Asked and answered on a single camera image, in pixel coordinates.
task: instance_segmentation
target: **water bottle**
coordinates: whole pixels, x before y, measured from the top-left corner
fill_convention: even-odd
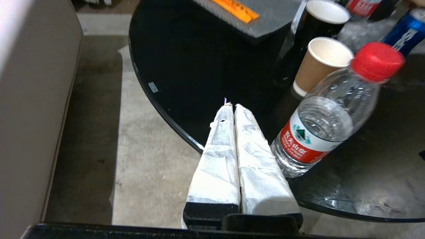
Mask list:
[[[318,83],[271,145],[284,176],[303,175],[355,133],[371,115],[380,86],[403,63],[390,45],[368,43],[350,66]]]

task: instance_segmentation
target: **cup rim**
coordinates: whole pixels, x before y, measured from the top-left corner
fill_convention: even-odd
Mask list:
[[[306,11],[318,20],[330,24],[344,24],[350,19],[350,13],[346,8],[330,0],[310,0],[306,4]]]
[[[347,53],[348,53],[348,54],[350,54],[351,59],[347,62],[347,64],[332,64],[332,63],[329,63],[329,62],[327,62],[327,61],[323,60],[320,56],[318,56],[316,53],[314,53],[314,52],[313,52],[312,47],[311,47],[311,45],[312,45],[312,43],[313,43],[313,42],[315,42],[315,41],[319,41],[319,40],[320,40],[320,41],[333,42],[333,43],[336,43],[336,44],[338,44],[338,45],[342,46],[344,49],[346,49],[346,50],[347,50]],[[349,65],[350,65],[351,60],[354,58],[354,53],[350,50],[350,48],[348,48],[348,47],[347,47],[344,43],[342,43],[342,42],[340,42],[340,41],[338,41],[338,40],[335,40],[335,39],[333,39],[333,38],[330,38],[330,37],[316,37],[316,38],[313,38],[313,39],[309,42],[309,44],[308,44],[308,46],[307,46],[307,50],[309,51],[310,55],[311,55],[312,57],[314,57],[314,58],[315,58],[317,61],[319,61],[320,63],[322,63],[322,64],[324,64],[324,65],[328,65],[328,66],[330,66],[330,67],[335,67],[335,68],[343,68],[343,67],[349,66]]]

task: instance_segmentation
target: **paper cup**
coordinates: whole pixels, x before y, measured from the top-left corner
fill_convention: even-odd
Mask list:
[[[340,41],[317,37],[310,41],[295,81],[294,91],[304,97],[330,73],[346,67],[354,58],[353,52]]]

